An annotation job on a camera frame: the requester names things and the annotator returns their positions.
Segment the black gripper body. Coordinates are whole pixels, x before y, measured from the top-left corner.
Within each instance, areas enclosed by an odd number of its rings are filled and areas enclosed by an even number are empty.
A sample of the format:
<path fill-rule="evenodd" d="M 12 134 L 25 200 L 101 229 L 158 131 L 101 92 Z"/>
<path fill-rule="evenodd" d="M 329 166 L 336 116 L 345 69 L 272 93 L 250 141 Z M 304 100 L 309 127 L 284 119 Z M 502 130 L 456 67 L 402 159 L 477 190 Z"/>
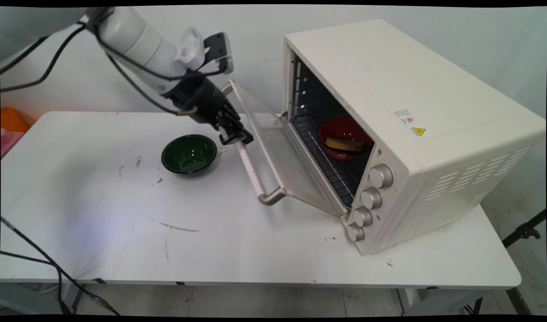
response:
<path fill-rule="evenodd" d="M 198 123 L 233 129 L 239 125 L 239 117 L 222 91 L 208 78 L 180 80 L 175 87 L 163 94 L 180 111 L 197 108 L 190 118 Z"/>

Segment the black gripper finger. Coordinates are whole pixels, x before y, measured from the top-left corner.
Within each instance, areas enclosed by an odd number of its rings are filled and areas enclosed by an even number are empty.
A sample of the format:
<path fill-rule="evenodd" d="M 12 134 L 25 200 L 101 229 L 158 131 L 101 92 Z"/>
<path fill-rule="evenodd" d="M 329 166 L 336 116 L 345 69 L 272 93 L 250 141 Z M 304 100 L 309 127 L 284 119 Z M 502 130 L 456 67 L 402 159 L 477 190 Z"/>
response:
<path fill-rule="evenodd" d="M 238 112 L 233 108 L 230 102 L 224 102 L 223 104 L 223 114 L 227 114 L 234 121 L 237 121 L 237 127 L 239 129 L 239 141 L 243 144 L 251 144 L 254 140 L 253 135 L 244 127 L 241 122 L 241 117 Z"/>
<path fill-rule="evenodd" d="M 227 114 L 219 114 L 217 122 L 220 131 L 219 139 L 223 145 L 232 145 L 239 141 L 237 121 L 234 121 Z"/>

